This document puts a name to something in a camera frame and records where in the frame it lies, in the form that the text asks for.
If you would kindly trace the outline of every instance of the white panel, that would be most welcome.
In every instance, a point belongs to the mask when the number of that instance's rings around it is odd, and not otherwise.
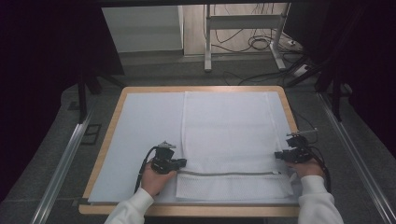
[[[182,49],[177,6],[102,10],[117,52]]]

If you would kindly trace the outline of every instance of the white shirt sleeve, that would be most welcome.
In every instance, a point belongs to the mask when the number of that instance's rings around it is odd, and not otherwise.
[[[116,206],[105,224],[143,224],[144,215],[153,203],[153,198],[145,190],[139,188],[132,198]]]
[[[344,223],[334,206],[334,197],[324,187],[324,179],[319,175],[307,175],[301,178],[303,195],[299,198],[299,224]]]

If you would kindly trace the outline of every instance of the black device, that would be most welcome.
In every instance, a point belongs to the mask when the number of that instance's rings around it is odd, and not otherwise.
[[[151,169],[160,175],[169,174],[171,171],[177,171],[181,167],[186,167],[186,159],[173,160],[175,153],[167,147],[156,147],[155,156],[151,161]]]
[[[305,147],[308,146],[306,138],[299,135],[286,141],[288,142],[289,147],[294,147],[294,149],[275,152],[275,158],[295,163],[303,163],[313,158],[311,153],[305,149]]]
[[[142,166],[140,167],[139,175],[137,176],[136,185],[134,187],[134,192],[140,186],[140,181],[143,176],[143,172],[145,171],[146,164],[148,163],[149,155],[153,150],[155,150],[155,156],[151,161],[151,169],[160,175],[169,174],[171,171],[177,171],[182,167],[185,167],[187,164],[186,159],[172,159],[174,155],[174,151],[171,148],[175,148],[171,144],[167,142],[162,142],[156,147],[152,147],[146,158],[143,160]]]
[[[286,141],[288,142],[289,147],[293,147],[293,149],[275,152],[275,158],[294,163],[304,163],[306,161],[310,161],[311,159],[316,160],[325,174],[326,189],[327,191],[331,192],[332,185],[330,172],[325,165],[323,157],[320,155],[320,158],[317,154],[315,154],[309,146],[308,140],[306,140],[306,138],[301,135],[294,135],[292,138]]]

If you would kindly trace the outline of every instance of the human hand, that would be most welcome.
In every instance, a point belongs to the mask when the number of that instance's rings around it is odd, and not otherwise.
[[[300,178],[306,175],[324,176],[323,170],[320,168],[318,162],[315,159],[311,159],[310,161],[306,161],[304,163],[286,162],[286,164],[289,167],[294,168]]]
[[[176,171],[171,171],[167,175],[159,175],[151,169],[151,161],[146,164],[145,171],[142,176],[142,189],[144,189],[151,197],[154,198],[165,184],[176,175]]]

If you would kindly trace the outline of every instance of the wooden frame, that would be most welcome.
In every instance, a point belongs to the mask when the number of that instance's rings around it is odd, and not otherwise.
[[[106,136],[100,149],[98,158],[93,167],[90,180],[83,194],[84,199],[88,199],[92,192],[93,185],[99,176],[105,160],[111,139],[120,117],[123,103],[128,93],[133,92],[181,92],[181,91],[277,91],[285,110],[292,132],[297,132],[293,115],[291,114],[288,99],[284,90],[278,86],[177,86],[177,87],[127,87],[124,88],[117,103],[113,117],[108,126]],[[81,204],[79,212],[86,215],[108,215],[116,205],[90,205]],[[152,217],[297,217],[299,214],[298,205],[290,204],[232,204],[232,205],[212,205],[212,204],[154,204],[146,212],[146,216]]]

